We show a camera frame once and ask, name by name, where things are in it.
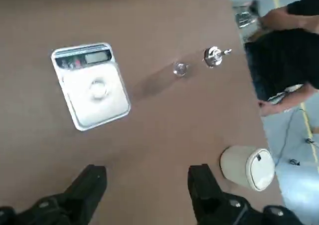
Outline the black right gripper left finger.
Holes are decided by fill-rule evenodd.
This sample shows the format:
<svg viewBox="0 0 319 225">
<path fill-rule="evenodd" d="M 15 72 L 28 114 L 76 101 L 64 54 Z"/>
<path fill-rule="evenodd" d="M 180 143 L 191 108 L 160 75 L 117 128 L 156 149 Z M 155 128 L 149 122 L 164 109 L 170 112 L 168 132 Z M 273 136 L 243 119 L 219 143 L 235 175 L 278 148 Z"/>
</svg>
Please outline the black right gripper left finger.
<svg viewBox="0 0 319 225">
<path fill-rule="evenodd" d="M 105 166 L 88 165 L 62 193 L 43 197 L 17 213 L 0 208 L 2 225 L 87 225 L 107 188 Z"/>
</svg>

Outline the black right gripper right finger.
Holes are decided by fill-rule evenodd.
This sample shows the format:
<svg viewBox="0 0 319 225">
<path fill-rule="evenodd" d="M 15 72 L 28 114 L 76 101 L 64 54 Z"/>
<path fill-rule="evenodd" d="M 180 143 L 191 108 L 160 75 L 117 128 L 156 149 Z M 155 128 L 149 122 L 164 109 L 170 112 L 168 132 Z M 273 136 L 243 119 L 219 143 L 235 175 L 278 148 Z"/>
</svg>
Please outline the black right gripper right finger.
<svg viewBox="0 0 319 225">
<path fill-rule="evenodd" d="M 207 164 L 190 166 L 187 185 L 198 225 L 302 225 L 284 206 L 253 209 L 240 196 L 225 193 Z"/>
</svg>

